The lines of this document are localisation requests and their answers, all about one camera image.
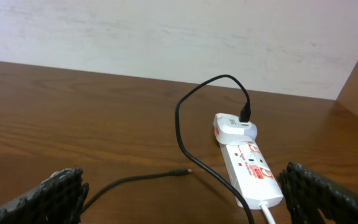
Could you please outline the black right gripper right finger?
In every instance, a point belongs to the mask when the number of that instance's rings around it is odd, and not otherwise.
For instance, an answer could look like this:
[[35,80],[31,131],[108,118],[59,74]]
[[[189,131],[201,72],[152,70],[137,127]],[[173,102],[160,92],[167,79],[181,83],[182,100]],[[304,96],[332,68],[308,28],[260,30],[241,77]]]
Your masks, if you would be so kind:
[[278,176],[292,224],[358,223],[358,194],[305,166],[290,162]]

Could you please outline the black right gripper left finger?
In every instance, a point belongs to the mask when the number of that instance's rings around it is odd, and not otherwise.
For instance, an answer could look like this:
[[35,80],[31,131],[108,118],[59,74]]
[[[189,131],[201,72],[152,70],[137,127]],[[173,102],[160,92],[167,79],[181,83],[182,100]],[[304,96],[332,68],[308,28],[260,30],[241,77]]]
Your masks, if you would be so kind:
[[89,191],[82,169],[63,169],[0,207],[0,224],[79,223]]

